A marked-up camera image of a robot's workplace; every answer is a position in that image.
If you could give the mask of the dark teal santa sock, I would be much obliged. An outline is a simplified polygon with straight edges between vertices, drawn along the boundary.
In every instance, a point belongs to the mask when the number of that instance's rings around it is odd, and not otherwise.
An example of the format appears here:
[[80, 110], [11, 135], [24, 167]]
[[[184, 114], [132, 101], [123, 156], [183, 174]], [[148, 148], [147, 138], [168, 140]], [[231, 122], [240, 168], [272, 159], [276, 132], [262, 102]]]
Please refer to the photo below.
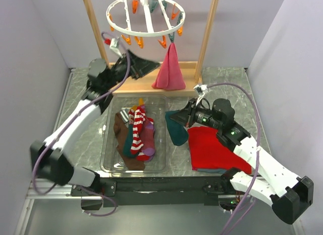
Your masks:
[[137, 153], [135, 154], [131, 153], [132, 142], [133, 142], [133, 124], [129, 124], [128, 134], [126, 136], [126, 140], [123, 148], [123, 155], [128, 158], [135, 158], [137, 156]]
[[181, 146], [188, 140], [189, 134], [181, 124], [170, 118], [171, 115], [177, 112], [178, 111], [167, 111], [165, 113], [165, 120], [172, 143], [175, 146]]

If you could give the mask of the brown sock with striped cuff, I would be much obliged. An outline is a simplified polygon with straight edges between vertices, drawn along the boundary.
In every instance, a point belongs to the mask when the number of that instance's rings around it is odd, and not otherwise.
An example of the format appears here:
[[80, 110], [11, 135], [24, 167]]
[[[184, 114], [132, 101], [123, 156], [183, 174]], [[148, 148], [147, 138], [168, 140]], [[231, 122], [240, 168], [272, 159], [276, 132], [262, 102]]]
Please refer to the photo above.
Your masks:
[[122, 160], [124, 161], [125, 166], [128, 168], [128, 170], [143, 171], [145, 169], [145, 164], [143, 161], [138, 161], [135, 158], [126, 157], [123, 154], [122, 149], [119, 145], [117, 145], [116, 149], [119, 155], [121, 156]]

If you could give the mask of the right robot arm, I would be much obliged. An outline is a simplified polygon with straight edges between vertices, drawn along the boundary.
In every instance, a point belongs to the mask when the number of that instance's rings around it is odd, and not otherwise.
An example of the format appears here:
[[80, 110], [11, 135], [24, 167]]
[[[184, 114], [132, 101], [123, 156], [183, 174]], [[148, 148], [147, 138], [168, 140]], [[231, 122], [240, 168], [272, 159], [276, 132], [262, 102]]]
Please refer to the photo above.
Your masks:
[[222, 146], [246, 161], [261, 178], [252, 178], [233, 168], [223, 175], [222, 190], [249, 194], [269, 206], [286, 224], [293, 224], [312, 205], [314, 183], [300, 177], [279, 163], [259, 146], [256, 139], [234, 120], [235, 110], [229, 100], [216, 99], [211, 109], [206, 109], [196, 98], [170, 115], [170, 119], [184, 127], [198, 123], [216, 129]]

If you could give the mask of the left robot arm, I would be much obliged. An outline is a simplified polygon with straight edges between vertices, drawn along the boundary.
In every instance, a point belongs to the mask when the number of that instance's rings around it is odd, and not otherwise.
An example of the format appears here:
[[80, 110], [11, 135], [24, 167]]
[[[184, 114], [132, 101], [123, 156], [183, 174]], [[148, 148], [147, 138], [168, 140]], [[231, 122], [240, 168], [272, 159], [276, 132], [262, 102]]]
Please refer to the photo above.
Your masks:
[[141, 58], [126, 50], [116, 63], [109, 67], [104, 59], [90, 62], [86, 91], [76, 109], [66, 121], [44, 141], [30, 146], [32, 181], [45, 178], [55, 185], [83, 186], [87, 194], [94, 196], [101, 189], [97, 172], [70, 163], [66, 154], [73, 148], [88, 126], [109, 106], [113, 92], [129, 77], [139, 79], [160, 66], [159, 62]]

